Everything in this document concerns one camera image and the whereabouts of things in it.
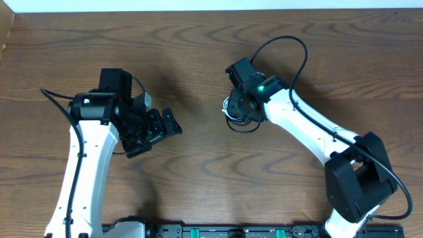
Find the wire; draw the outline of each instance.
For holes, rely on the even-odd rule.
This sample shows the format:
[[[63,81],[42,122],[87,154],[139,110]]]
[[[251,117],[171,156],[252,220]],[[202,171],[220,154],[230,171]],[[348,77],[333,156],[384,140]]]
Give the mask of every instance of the wire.
[[[51,91],[49,91],[49,90],[47,90],[47,89],[44,89],[44,91],[45,91],[46,93],[48,93],[49,95],[53,95],[53,96],[55,96],[55,97],[59,97],[59,98],[63,98],[63,99],[70,99],[70,100],[73,100],[73,97],[60,95],[60,94],[58,94],[58,93],[53,93],[53,92],[51,92]]]
[[[229,113],[227,112],[227,105],[229,103],[229,97],[227,97],[222,104],[222,112],[225,113],[226,116],[226,124],[229,127],[229,129],[231,129],[234,132],[240,133],[240,134],[249,134],[249,133],[253,133],[255,132],[259,127],[260,127],[260,122],[258,122],[256,128],[243,132],[243,131],[238,131],[237,129],[233,128],[229,122],[231,122],[232,124],[236,125],[236,126],[248,126],[252,121],[247,119],[247,118],[240,118],[240,117],[236,117],[236,116],[232,116],[229,115]]]
[[[144,86],[141,84],[141,82],[138,80],[138,78],[137,77],[135,77],[135,76],[132,76],[132,79],[135,81],[135,82],[137,82],[138,83],[138,85],[141,87],[141,89],[143,90],[143,93],[145,93],[145,88],[144,88]]]
[[[70,238],[71,237],[71,219],[72,219],[71,213],[72,213],[73,197],[75,195],[75,189],[76,189],[77,182],[78,182],[79,171],[81,170],[82,158],[84,157],[84,143],[83,143],[83,140],[82,140],[82,135],[81,135],[80,131],[78,130],[78,127],[77,127],[75,121],[72,119],[71,115],[68,112],[66,112],[66,110],[56,100],[54,100],[50,96],[50,95],[56,96],[58,94],[52,93],[52,92],[45,90],[45,89],[40,89],[40,90],[41,90],[41,93],[44,96],[46,96],[48,98],[48,100],[50,100],[61,111],[61,113],[63,113],[63,115],[65,115],[66,119],[69,121],[72,128],[75,130],[75,134],[78,138],[78,143],[79,143],[78,162],[77,162],[77,166],[75,168],[75,174],[73,175],[71,192],[69,193],[69,200],[67,201],[66,218],[65,218],[65,236],[66,236],[66,238]],[[62,95],[60,95],[58,97],[62,97],[64,99],[67,98],[66,96],[62,96]]]
[[[355,149],[360,154],[364,155],[364,157],[372,160],[374,163],[376,163],[377,165],[379,165],[382,169],[386,170],[388,172],[388,174],[397,182],[397,184],[399,185],[399,187],[401,188],[401,190],[404,192],[405,198],[407,200],[407,206],[408,207],[407,207],[407,211],[403,215],[400,215],[400,216],[382,216],[382,215],[373,215],[373,214],[371,214],[371,215],[368,215],[368,218],[378,218],[378,219],[387,219],[387,220],[400,220],[400,219],[407,218],[411,214],[411,212],[412,212],[412,199],[411,199],[410,192],[407,190],[406,186],[400,180],[400,178],[394,172],[390,171],[385,165],[383,165],[381,162],[379,162],[379,160],[376,159],[377,158],[376,156],[371,155],[370,153],[366,152],[365,150],[359,148],[357,145],[354,145],[353,143],[349,142],[347,139],[345,139],[342,136],[338,135],[336,132],[333,132],[332,130],[330,130],[330,129],[326,128],[325,126],[323,126],[322,124],[320,124],[318,121],[316,121],[315,119],[313,119],[312,117],[310,117],[306,112],[304,112],[300,108],[300,106],[298,105],[298,103],[294,101],[293,96],[292,96],[292,91],[293,91],[293,88],[295,86],[295,83],[298,80],[299,74],[303,71],[303,68],[304,68],[305,64],[307,63],[307,58],[308,58],[307,46],[305,45],[305,43],[302,40],[300,40],[300,39],[298,39],[297,37],[294,37],[294,36],[279,36],[279,37],[273,38],[273,39],[267,41],[266,43],[264,43],[261,47],[259,47],[259,49],[252,56],[250,62],[251,63],[253,62],[254,58],[257,56],[257,54],[259,53],[259,51],[261,51],[261,49],[263,49],[263,47],[265,47],[268,44],[274,42],[275,40],[284,39],[284,38],[296,40],[297,42],[299,42],[303,46],[304,53],[305,53],[305,55],[304,55],[304,61],[301,64],[301,67],[298,69],[298,72],[295,74],[294,78],[292,79],[291,86],[289,87],[289,99],[290,99],[290,101],[291,101],[294,109],[296,109],[301,115],[303,115],[304,117],[306,117],[306,119],[308,119],[314,125],[316,125],[320,129],[322,129],[323,131],[325,131],[326,133],[328,133],[329,135],[331,135],[334,139],[339,139],[342,143],[345,143],[346,145],[348,145],[351,148]]]
[[[365,221],[362,223],[360,228],[356,231],[356,234],[354,235],[353,238],[357,238],[358,234],[360,234],[365,229],[365,227],[369,223],[369,221],[372,221],[372,219],[369,218],[369,217],[365,218]]]

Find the wood grain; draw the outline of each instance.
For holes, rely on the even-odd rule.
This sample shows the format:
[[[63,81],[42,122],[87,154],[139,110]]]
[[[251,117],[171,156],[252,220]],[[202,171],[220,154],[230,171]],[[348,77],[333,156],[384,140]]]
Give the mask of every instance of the wood grain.
[[[150,153],[112,158],[103,222],[325,221],[331,206],[319,161],[271,123],[251,135],[231,132],[220,111],[231,89],[225,68],[283,34],[309,47],[300,96],[341,126],[383,139],[414,199],[399,224],[421,237],[421,9],[17,15],[0,65],[1,236],[41,237],[58,200],[69,124],[39,88],[85,92],[103,67],[139,77],[154,106],[171,107],[184,129]],[[256,66],[289,81],[302,58],[295,42],[275,42]],[[398,192],[377,213],[405,209]]]

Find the table surface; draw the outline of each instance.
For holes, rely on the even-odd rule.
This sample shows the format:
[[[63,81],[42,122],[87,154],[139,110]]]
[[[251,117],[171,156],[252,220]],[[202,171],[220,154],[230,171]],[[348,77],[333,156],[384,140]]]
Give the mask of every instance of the table surface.
[[[184,129],[136,158],[113,156],[103,222],[128,215],[325,221],[332,208],[319,160],[270,122],[236,134],[221,112],[232,88],[226,67],[275,36],[292,35],[309,48],[297,92],[337,124],[383,140],[414,199],[413,214],[393,224],[421,237],[422,29],[421,9],[17,15],[0,65],[0,236],[41,237],[58,200],[69,123],[39,89],[87,92],[103,67],[141,79],[154,107],[171,107]],[[290,81],[302,60],[302,47],[286,40],[265,48],[255,65]],[[405,210],[398,191],[377,213]]]

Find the robotic arm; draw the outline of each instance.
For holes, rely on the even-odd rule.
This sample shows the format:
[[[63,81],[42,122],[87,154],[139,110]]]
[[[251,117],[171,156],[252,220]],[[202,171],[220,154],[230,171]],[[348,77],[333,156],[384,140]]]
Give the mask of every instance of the robotic arm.
[[[296,137],[325,166],[327,196],[334,207],[325,223],[327,233],[333,238],[354,237],[370,214],[398,189],[389,174],[392,167],[383,142],[371,132],[361,138],[331,122],[281,79],[267,79],[257,72],[247,58],[228,67],[226,73],[235,87],[223,104],[228,126],[236,132],[249,133],[252,131],[233,129],[229,122],[244,126],[269,120]],[[376,163],[355,147],[374,155]],[[353,163],[363,165],[354,170]]]
[[[169,108],[164,109],[163,116],[157,109],[151,109],[151,97],[145,91],[131,98],[132,79],[122,69],[102,69],[98,88],[75,95],[69,103],[69,115],[83,140],[84,155],[80,161],[79,138],[71,127],[65,178],[45,237],[149,238],[151,235],[147,235],[145,223],[125,221],[103,236],[101,223],[108,166],[118,140],[125,150],[121,154],[132,158],[150,151],[159,141],[182,133]],[[46,90],[42,92],[57,96]]]
[[[279,38],[297,39],[292,36]],[[249,133],[256,130],[261,122],[269,120],[287,130],[317,157],[325,166],[327,197],[334,208],[325,223],[325,231],[321,232],[322,227],[318,225],[163,225],[132,217],[120,219],[112,227],[102,226],[101,211],[108,166],[118,140],[122,141],[125,151],[120,154],[132,158],[151,150],[161,140],[182,133],[169,108],[164,109],[162,115],[157,109],[151,109],[151,97],[135,77],[121,69],[103,69],[98,88],[88,93],[66,97],[42,89],[42,93],[59,107],[72,125],[65,178],[44,237],[286,238],[287,232],[290,237],[296,234],[313,238],[315,232],[320,237],[361,238],[365,235],[358,234],[358,231],[364,229],[368,219],[387,218],[372,213],[397,191],[398,185],[406,195],[408,211],[402,216],[389,218],[403,219],[411,213],[410,194],[392,172],[383,142],[371,132],[360,137],[341,128],[305,104],[295,93],[293,83],[306,60],[291,86],[276,76],[266,78],[257,72],[252,60],[243,58],[226,69],[234,85],[231,95],[223,103],[227,125],[236,132]],[[135,98],[131,97],[132,79],[143,89],[143,93]],[[69,113],[50,95],[71,99]],[[258,122],[258,126],[249,132],[240,132],[229,124],[246,126],[251,122]],[[354,170],[354,163],[362,166]],[[403,237],[402,229],[390,227],[366,232],[366,235]]]

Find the white robotic arm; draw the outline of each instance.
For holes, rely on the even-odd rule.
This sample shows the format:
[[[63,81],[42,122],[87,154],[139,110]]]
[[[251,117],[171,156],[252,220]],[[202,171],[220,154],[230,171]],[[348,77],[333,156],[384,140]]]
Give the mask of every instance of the white robotic arm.
[[[322,114],[302,101],[295,91],[293,91],[293,98],[303,111],[320,124],[348,139],[351,143],[355,142],[354,138],[358,136],[358,134],[345,130],[334,122],[331,122],[328,118],[325,118]],[[297,138],[317,157],[323,166],[330,159],[331,153],[334,151],[341,153],[349,147],[345,143],[328,135],[301,115],[298,110],[294,109],[289,99],[289,89],[282,89],[272,95],[270,101],[264,103],[264,111],[269,121],[279,125]],[[376,206],[367,215],[373,213],[378,207],[379,206]],[[353,237],[362,226],[365,219],[366,218],[358,223],[350,223],[333,209],[330,219],[325,223],[325,229],[332,238]]]
[[[99,120],[82,120],[78,129],[84,139],[85,157],[72,205],[71,237],[132,238],[144,237],[144,224],[135,221],[118,223],[103,235],[101,213],[104,188],[110,158],[119,140],[119,133],[112,123],[102,125]],[[66,207],[77,166],[79,144],[75,130],[71,127],[71,148],[63,180],[59,202],[44,237],[65,237]]]

